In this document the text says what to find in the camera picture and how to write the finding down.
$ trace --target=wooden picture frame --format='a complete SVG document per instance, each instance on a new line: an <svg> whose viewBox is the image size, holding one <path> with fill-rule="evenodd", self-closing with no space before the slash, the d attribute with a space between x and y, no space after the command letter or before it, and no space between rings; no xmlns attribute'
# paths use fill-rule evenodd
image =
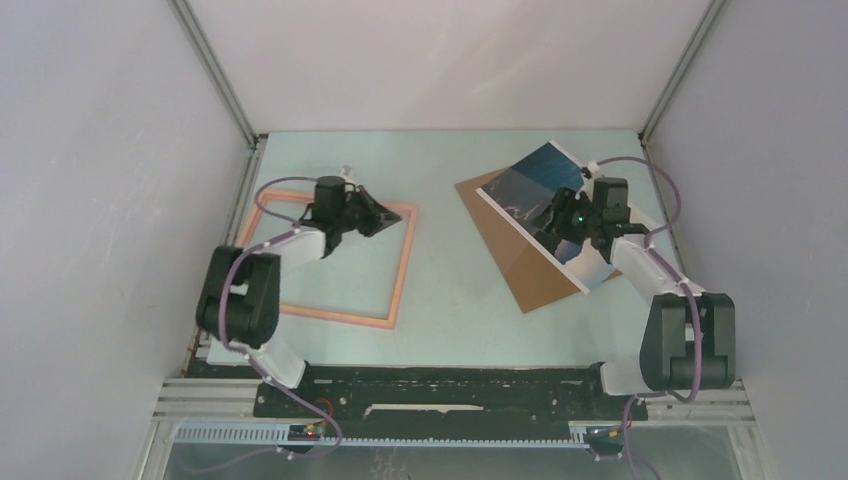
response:
<svg viewBox="0 0 848 480"><path fill-rule="evenodd" d="M269 189L262 192L259 196L259 203L263 207L267 206L269 202L290 202L306 205L307 203L312 202L312 199L313 195L311 193ZM385 318L372 317L368 315L358 315L321 308L288 305L282 302L280 302L280 313L286 315L297 315L299 317L330 320L333 322L349 323L353 325L362 325L366 327L385 328L389 330L394 329L395 323L397 322L398 310L400 309L400 299L401 294L403 293L403 282L406 279L409 255L412 251L412 239L415 234L415 224L418 220L418 207L407 203L392 202L383 203L383 205L389 210L406 217L407 219L406 234L403 239L403 248L401 250L400 262L398 263L398 269L395 275L395 284L392 289L392 298L389 303L388 315ZM261 217L262 211L254 204L239 235L239 246L244 247L253 239L253 235L256 233Z"/></svg>

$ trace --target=table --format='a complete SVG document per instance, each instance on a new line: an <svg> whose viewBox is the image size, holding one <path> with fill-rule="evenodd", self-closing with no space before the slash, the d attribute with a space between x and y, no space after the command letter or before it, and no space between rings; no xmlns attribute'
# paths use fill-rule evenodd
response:
<svg viewBox="0 0 848 480"><path fill-rule="evenodd" d="M515 163L549 140L584 163L643 154L632 130L271 134L254 189L276 177L334 175L351 165L356 181L379 201L419 209L394 330L283 315L278 328L295 351L317 365L509 368L586 366L637 354L648 305L626 279L522 314L454 188ZM626 178L631 201L663 219L644 166L617 163L604 172ZM309 191L311 185L285 188ZM283 228L284 223L263 218L254 240ZM283 279L281 298L311 295L309 301L320 298L339 308L386 309L386 285L396 271L403 231L393 227L372 239L347 234L333 256ZM676 264L668 235L658 236L656 243ZM217 342L207 361L243 363Z"/></svg>

